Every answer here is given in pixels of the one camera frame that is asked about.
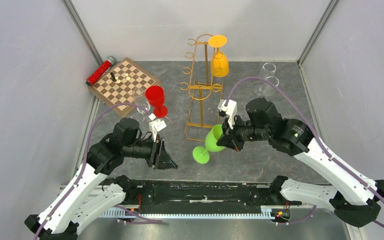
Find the green wine glass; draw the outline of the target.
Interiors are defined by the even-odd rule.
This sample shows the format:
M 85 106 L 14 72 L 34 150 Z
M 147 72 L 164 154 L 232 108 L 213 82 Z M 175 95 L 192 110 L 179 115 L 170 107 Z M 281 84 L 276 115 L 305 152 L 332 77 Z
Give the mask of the green wine glass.
M 221 124 L 216 124 L 212 127 L 204 140 L 205 146 L 197 146 L 192 151 L 193 159 L 199 164 L 206 164 L 210 160 L 210 153 L 217 153 L 224 150 L 225 146 L 217 145 L 219 138 L 223 134 Z

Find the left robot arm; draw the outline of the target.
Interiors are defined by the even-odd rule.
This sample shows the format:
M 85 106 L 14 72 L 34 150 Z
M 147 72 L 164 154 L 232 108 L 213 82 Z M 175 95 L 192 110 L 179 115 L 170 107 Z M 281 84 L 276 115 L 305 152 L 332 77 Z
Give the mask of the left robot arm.
M 81 232 L 108 209 L 131 204 L 137 198 L 135 185 L 125 175 L 117 177 L 102 193 L 90 201 L 86 198 L 125 158 L 142 159 L 153 169 L 177 169 L 165 149 L 159 131 L 166 127 L 163 119 L 149 122 L 151 135 L 141 137 L 138 121 L 122 118 L 111 133 L 92 145 L 75 176 L 60 195 L 40 214 L 31 214 L 25 226 L 40 240 L 76 240 Z

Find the clear back wine glass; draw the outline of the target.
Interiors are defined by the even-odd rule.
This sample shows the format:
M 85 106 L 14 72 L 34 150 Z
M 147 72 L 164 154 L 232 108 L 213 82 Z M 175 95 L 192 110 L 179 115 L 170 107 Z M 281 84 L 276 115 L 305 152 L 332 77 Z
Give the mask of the clear back wine glass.
M 280 80 L 276 76 L 268 76 L 265 80 L 266 82 L 263 83 L 260 89 L 260 94 L 264 97 L 270 97 L 276 92 L 274 87 L 279 86 Z

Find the clear wine glass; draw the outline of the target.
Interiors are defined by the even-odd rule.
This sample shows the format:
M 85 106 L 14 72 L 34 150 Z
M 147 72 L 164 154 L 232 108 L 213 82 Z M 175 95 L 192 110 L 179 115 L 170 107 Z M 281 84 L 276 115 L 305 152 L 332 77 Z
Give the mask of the clear wine glass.
M 141 128 L 145 128 L 148 126 L 150 119 L 148 117 L 148 114 L 143 109 L 149 111 L 151 108 L 151 105 L 148 103 L 148 100 L 145 98 L 141 88 L 135 87 L 132 91 L 133 91 L 132 96 L 134 98 L 134 104 L 140 106 L 141 108 L 136 108 L 132 112 L 130 117 L 138 121 L 139 124 L 141 125 Z
M 268 76 L 265 80 L 266 82 L 263 83 L 260 89 L 260 94 L 264 97 L 270 97 L 276 92 L 274 87 L 279 86 L 280 80 L 276 76 Z
M 263 79 L 266 79 L 267 77 L 269 76 L 274 76 L 275 75 L 275 72 L 276 72 L 276 65 L 272 62 L 266 62 L 260 72 L 259 72 L 259 77 L 260 78 L 263 78 Z M 261 93 L 260 93 L 260 90 L 261 90 L 261 87 L 263 86 L 263 81 L 257 81 L 256 82 L 256 86 L 255 86 L 255 89 L 254 89 L 254 92 L 258 95 L 258 96 L 262 96 Z

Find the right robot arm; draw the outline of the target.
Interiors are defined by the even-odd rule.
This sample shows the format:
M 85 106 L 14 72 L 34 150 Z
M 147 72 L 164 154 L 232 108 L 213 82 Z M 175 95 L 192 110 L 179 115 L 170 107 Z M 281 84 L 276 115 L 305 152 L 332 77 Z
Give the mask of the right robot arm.
M 219 115 L 224 118 L 217 144 L 237 152 L 246 142 L 266 141 L 275 150 L 311 167 L 327 184 L 303 183 L 277 176 L 268 190 L 276 205 L 308 203 L 332 211 L 354 227 L 376 221 L 384 197 L 384 180 L 368 178 L 331 153 L 309 126 L 298 119 L 283 118 L 265 98 L 251 100 L 245 107 L 248 120 L 237 114 L 237 103 L 222 99 Z

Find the red wine glass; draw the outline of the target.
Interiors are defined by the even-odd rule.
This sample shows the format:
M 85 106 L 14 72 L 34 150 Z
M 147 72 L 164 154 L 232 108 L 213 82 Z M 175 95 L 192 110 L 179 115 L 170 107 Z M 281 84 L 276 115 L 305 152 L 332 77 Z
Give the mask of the red wine glass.
M 165 93 L 161 86 L 153 85 L 145 91 L 145 97 L 149 104 L 154 107 L 153 114 L 157 118 L 164 118 L 168 114 L 168 108 L 164 106 Z

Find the orange wine glass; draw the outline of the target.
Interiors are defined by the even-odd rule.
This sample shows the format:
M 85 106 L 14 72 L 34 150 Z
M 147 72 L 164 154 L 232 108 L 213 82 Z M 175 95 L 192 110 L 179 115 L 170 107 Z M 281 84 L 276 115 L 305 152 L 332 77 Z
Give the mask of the orange wine glass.
M 214 54 L 210 62 L 211 73 L 214 77 L 223 78 L 229 74 L 229 61 L 226 55 L 221 51 L 228 42 L 224 35 L 214 35 L 209 38 L 208 44 L 214 48 Z

